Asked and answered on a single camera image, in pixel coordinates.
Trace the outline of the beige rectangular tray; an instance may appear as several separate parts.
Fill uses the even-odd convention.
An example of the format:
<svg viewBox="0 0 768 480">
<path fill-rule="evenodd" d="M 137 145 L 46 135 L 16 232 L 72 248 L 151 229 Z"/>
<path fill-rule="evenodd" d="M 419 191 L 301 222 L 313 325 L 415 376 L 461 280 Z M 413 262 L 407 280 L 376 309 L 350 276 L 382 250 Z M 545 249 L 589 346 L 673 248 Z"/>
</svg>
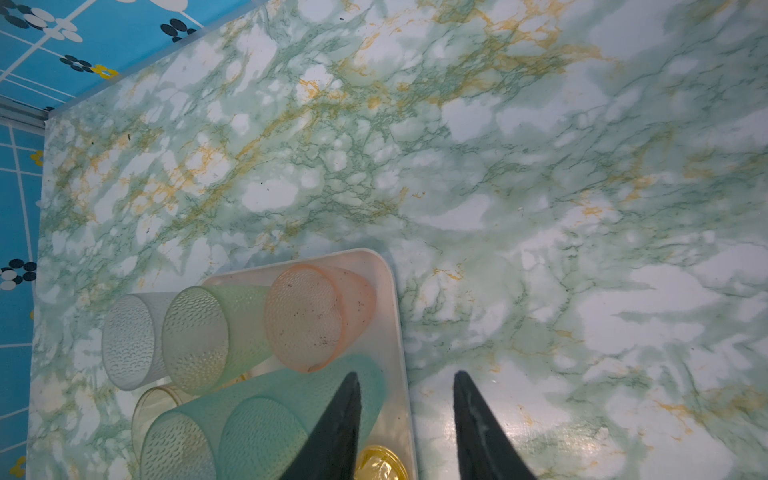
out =
<svg viewBox="0 0 768 480">
<path fill-rule="evenodd" d="M 365 444 L 381 445 L 391 450 L 404 464 L 408 477 L 417 479 L 419 473 L 415 435 L 396 282 L 385 258 L 374 250 L 356 248 L 315 258 L 220 272 L 205 279 L 203 284 L 269 286 L 285 270 L 299 264 L 333 266 L 352 271 L 365 278 L 376 291 L 377 306 L 371 324 L 343 354 L 369 356 L 379 365 L 386 378 L 387 399 Z"/>
</svg>

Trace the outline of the yellow clear tall glass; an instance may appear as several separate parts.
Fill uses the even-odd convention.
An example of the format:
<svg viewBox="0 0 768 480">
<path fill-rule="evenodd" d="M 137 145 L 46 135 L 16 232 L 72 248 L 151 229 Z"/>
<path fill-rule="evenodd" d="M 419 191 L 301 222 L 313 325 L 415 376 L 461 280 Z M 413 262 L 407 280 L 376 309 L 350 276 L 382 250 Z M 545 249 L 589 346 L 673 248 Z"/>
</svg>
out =
<svg viewBox="0 0 768 480">
<path fill-rule="evenodd" d="M 357 458 L 355 480 L 408 480 L 403 462 L 381 445 L 365 447 Z"/>
</svg>

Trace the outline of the amber short glass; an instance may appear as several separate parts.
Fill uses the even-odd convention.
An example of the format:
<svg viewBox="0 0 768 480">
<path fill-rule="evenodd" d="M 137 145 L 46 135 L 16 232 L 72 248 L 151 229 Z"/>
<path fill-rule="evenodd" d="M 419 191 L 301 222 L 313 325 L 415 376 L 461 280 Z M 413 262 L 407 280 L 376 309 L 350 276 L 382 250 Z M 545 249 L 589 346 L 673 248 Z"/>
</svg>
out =
<svg viewBox="0 0 768 480">
<path fill-rule="evenodd" d="M 173 383 L 152 387 L 139 398 L 131 424 L 132 446 L 140 460 L 144 440 L 152 423 L 164 412 L 186 404 L 198 395 L 188 394 Z"/>
</svg>

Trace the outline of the light green textured cup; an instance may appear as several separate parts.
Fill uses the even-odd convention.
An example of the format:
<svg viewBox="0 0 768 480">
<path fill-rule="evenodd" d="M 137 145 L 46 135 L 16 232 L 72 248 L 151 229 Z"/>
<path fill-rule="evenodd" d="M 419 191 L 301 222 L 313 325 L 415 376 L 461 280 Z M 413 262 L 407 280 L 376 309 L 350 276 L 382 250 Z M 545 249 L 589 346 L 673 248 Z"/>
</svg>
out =
<svg viewBox="0 0 768 480">
<path fill-rule="evenodd" d="M 267 360 L 264 310 L 269 288 L 200 285 L 172 300 L 162 327 L 162 356 L 181 390 L 205 395 Z"/>
</svg>

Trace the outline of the clear frosted textured cup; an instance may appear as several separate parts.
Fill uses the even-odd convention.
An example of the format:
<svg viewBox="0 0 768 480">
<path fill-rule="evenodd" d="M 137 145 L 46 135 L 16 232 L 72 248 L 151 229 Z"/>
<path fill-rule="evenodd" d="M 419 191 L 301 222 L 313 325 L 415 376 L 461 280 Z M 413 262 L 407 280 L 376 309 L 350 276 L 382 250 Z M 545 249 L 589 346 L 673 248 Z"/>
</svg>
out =
<svg viewBox="0 0 768 480">
<path fill-rule="evenodd" d="M 174 292 L 132 293 L 108 311 L 102 329 L 102 358 L 109 380 L 135 390 L 167 376 L 162 330 Z"/>
</svg>

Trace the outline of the teal textured cup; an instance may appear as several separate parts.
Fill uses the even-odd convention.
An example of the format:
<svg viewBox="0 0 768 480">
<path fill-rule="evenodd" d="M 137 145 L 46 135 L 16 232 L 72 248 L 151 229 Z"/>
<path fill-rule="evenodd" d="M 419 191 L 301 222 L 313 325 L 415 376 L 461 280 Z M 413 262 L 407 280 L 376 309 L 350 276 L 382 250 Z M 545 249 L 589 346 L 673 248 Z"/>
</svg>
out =
<svg viewBox="0 0 768 480">
<path fill-rule="evenodd" d="M 146 430 L 141 479 L 216 479 L 227 420 L 243 401 L 299 378 L 290 369 L 265 373 L 160 412 Z"/>
<path fill-rule="evenodd" d="M 325 368 L 294 377 L 241 402 L 229 416 L 219 444 L 221 479 L 277 479 L 308 440 L 347 374 L 361 387 L 356 449 L 367 441 L 387 398 L 379 365 L 347 355 Z"/>
</svg>

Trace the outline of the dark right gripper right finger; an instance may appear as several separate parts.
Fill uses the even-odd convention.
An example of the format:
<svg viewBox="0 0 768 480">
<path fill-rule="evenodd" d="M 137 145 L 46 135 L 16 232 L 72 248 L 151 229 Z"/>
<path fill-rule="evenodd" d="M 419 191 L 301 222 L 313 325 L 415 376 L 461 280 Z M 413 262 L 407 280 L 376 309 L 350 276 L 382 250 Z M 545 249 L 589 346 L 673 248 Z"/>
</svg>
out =
<svg viewBox="0 0 768 480">
<path fill-rule="evenodd" d="M 454 376 L 453 410 L 461 479 L 536 479 L 466 371 Z"/>
</svg>

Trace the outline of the pink textured cup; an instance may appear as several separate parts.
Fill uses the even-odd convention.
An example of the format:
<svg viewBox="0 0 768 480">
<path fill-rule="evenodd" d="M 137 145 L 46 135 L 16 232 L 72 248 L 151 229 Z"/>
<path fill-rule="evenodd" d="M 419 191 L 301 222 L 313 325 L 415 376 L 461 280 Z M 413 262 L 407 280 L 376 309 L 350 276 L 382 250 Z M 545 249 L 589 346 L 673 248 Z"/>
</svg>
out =
<svg viewBox="0 0 768 480">
<path fill-rule="evenodd" d="M 286 367 L 315 372 L 361 336 L 376 306 L 376 291 L 362 276 L 340 267 L 295 265 L 268 291 L 266 337 Z"/>
</svg>

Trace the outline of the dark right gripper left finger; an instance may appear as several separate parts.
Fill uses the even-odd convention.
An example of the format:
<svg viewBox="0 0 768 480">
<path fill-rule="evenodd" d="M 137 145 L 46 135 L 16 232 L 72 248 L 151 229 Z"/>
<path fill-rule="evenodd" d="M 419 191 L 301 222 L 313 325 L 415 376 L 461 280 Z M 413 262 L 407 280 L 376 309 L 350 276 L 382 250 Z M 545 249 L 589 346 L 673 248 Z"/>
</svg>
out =
<svg viewBox="0 0 768 480">
<path fill-rule="evenodd" d="M 361 409 L 358 375 L 350 372 L 281 479 L 353 479 Z"/>
</svg>

